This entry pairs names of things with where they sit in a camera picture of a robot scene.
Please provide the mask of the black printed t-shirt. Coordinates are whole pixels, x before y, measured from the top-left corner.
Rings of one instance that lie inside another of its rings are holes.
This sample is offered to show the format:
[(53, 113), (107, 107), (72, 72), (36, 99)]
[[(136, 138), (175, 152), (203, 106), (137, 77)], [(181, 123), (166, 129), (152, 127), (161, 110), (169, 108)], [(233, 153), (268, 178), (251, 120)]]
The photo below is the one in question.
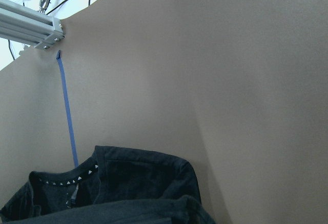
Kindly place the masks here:
[(1, 209), (18, 223), (213, 223), (192, 165), (154, 151), (97, 146), (64, 173), (33, 171)]

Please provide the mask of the brown table mat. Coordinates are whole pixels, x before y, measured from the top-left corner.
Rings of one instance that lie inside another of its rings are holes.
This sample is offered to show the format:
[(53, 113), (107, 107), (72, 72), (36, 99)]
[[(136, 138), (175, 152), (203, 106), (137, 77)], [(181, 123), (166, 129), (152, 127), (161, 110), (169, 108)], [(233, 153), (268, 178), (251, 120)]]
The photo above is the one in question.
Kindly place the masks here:
[(1, 71), (1, 204), (96, 145), (188, 160), (217, 223), (327, 223), (327, 0), (98, 0)]

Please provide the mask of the blue tape line lengthwise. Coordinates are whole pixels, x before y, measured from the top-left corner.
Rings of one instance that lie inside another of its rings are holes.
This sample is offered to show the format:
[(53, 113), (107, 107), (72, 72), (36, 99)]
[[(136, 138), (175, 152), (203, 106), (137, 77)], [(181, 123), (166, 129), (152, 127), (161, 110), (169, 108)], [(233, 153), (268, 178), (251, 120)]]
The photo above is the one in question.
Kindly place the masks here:
[(59, 67), (62, 90), (63, 90), (63, 97), (64, 97), (64, 104), (65, 104), (65, 111), (66, 111), (66, 118), (67, 118), (67, 124), (68, 124), (68, 131), (69, 131), (73, 163), (74, 163), (74, 167), (77, 168), (79, 165), (79, 162), (78, 162), (74, 129), (73, 129), (73, 123), (72, 123), (72, 117), (71, 117), (71, 111), (70, 111), (70, 103), (69, 103), (69, 97), (68, 97), (65, 69), (64, 69), (63, 61), (61, 59), (61, 55), (62, 55), (61, 51), (58, 50), (58, 52), (56, 54), (56, 60), (57, 60), (58, 67)]

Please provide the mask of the aluminium frame post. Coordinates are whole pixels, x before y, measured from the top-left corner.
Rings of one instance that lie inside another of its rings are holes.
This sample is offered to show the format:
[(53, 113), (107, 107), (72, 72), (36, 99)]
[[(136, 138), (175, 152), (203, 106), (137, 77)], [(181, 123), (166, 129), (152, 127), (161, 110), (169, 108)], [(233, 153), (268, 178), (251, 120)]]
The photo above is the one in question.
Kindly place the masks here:
[(1, 38), (47, 50), (64, 37), (58, 18), (1, 0)]

